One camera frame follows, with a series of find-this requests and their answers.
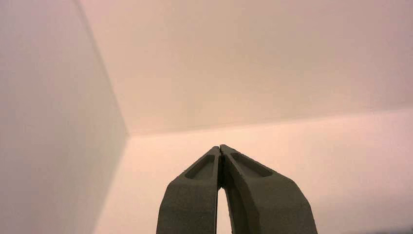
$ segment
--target white wall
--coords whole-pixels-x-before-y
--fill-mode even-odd
[[[131,134],[413,105],[411,0],[80,1]]]
[[[0,1],[0,233],[91,233],[126,136],[77,5]]]
[[[293,179],[319,234],[413,225],[413,109],[220,130],[134,136],[95,234],[155,233],[166,186],[225,143]],[[231,233],[219,197],[218,234]]]

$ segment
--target ceiling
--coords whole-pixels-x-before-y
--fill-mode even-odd
[[[413,104],[413,1],[80,1],[131,134]]]

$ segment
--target pink-tinted wall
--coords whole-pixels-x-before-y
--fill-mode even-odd
[[[0,233],[91,233],[126,136],[74,2],[0,1]]]
[[[413,109],[157,136],[126,147],[95,234],[155,233],[168,183],[225,143],[293,179],[320,234],[413,224]],[[228,234],[219,197],[218,232]]]

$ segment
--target beige surface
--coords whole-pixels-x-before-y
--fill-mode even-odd
[[[155,233],[167,184],[225,143],[295,180],[320,234],[413,224],[413,109],[130,138],[95,234]],[[229,234],[220,193],[218,234]]]
[[[413,1],[81,2],[132,134],[413,103]]]
[[[0,1],[0,233],[90,234],[126,129],[72,1]]]

